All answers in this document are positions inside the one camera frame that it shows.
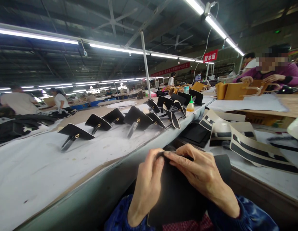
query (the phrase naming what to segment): white shirt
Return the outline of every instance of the white shirt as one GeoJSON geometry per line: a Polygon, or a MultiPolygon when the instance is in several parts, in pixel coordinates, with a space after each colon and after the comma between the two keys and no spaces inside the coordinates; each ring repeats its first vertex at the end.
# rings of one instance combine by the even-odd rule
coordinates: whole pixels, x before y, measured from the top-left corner
{"type": "Polygon", "coordinates": [[[70,107],[70,105],[68,104],[68,101],[66,100],[66,98],[64,97],[64,95],[57,94],[56,97],[55,97],[55,104],[56,104],[57,108],[60,108],[61,101],[64,101],[62,108],[70,107]]]}
{"type": "Polygon", "coordinates": [[[170,77],[168,81],[168,86],[172,86],[172,85],[174,85],[174,78],[170,77]]]}
{"type": "Polygon", "coordinates": [[[26,93],[12,92],[0,97],[2,105],[8,105],[17,115],[33,115],[38,113],[38,109],[33,104],[34,98],[26,93]]]}
{"type": "Polygon", "coordinates": [[[254,68],[254,67],[256,67],[256,59],[252,59],[252,60],[246,65],[246,67],[244,68],[244,70],[247,69],[247,68],[254,68]]]}

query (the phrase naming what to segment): hand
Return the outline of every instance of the hand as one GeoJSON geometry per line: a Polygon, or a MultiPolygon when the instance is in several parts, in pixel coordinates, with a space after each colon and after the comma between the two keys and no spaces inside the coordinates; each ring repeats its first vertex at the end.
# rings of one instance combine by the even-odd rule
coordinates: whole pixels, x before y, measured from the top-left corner
{"type": "Polygon", "coordinates": [[[214,157],[186,144],[173,152],[164,152],[170,164],[177,167],[187,178],[189,183],[202,195],[215,203],[225,214],[232,218],[240,215],[240,206],[232,191],[219,174],[214,157]],[[180,155],[189,155],[190,161],[180,155]]]}
{"type": "Polygon", "coordinates": [[[164,158],[155,158],[161,151],[163,150],[151,149],[145,162],[139,165],[135,192],[127,213],[127,221],[131,227],[138,226],[159,199],[164,158]]]}
{"type": "Polygon", "coordinates": [[[245,76],[241,78],[241,82],[243,83],[252,83],[254,80],[251,76],[245,76]]]}
{"type": "Polygon", "coordinates": [[[274,75],[270,75],[269,77],[266,77],[265,79],[263,79],[263,82],[271,83],[271,82],[275,82],[275,81],[284,81],[285,77],[286,76],[284,76],[284,75],[274,74],[274,75]]]}

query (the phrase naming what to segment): purple shirt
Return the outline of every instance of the purple shirt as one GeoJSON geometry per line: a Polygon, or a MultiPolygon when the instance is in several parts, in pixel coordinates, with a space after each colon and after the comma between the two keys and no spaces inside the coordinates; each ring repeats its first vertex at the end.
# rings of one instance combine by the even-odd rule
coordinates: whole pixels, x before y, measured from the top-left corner
{"type": "Polygon", "coordinates": [[[290,87],[298,86],[298,67],[293,63],[288,63],[287,66],[276,67],[275,71],[270,71],[266,74],[261,74],[258,71],[259,67],[255,67],[240,75],[238,78],[234,79],[232,82],[240,82],[240,79],[245,76],[251,76],[253,79],[261,80],[269,77],[270,75],[279,74],[286,76],[284,81],[275,81],[274,83],[278,83],[279,85],[288,85],[290,87]]]}

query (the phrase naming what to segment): plastic bottle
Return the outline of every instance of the plastic bottle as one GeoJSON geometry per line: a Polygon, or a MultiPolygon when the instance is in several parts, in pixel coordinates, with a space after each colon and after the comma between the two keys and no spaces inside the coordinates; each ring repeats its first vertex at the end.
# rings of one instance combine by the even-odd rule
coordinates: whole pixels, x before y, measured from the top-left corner
{"type": "Polygon", "coordinates": [[[186,110],[187,111],[194,111],[195,110],[195,107],[194,107],[194,101],[190,101],[189,104],[187,105],[186,107],[186,110]]]}

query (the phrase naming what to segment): red banner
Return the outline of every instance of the red banner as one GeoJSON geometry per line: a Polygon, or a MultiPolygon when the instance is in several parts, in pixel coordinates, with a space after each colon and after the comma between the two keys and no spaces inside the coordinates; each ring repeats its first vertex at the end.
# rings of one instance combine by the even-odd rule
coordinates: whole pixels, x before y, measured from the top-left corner
{"type": "Polygon", "coordinates": [[[171,67],[171,68],[156,72],[156,73],[152,74],[151,77],[156,77],[156,76],[159,76],[159,75],[164,75],[164,74],[167,74],[167,73],[179,71],[179,70],[182,70],[182,69],[185,69],[185,68],[189,68],[190,66],[191,66],[190,62],[183,63],[183,64],[180,64],[180,65],[177,65],[177,66],[174,66],[174,67],[171,67]]]}
{"type": "Polygon", "coordinates": [[[212,62],[217,59],[217,52],[218,50],[210,51],[208,53],[205,53],[203,56],[203,62],[208,63],[212,62]]]}

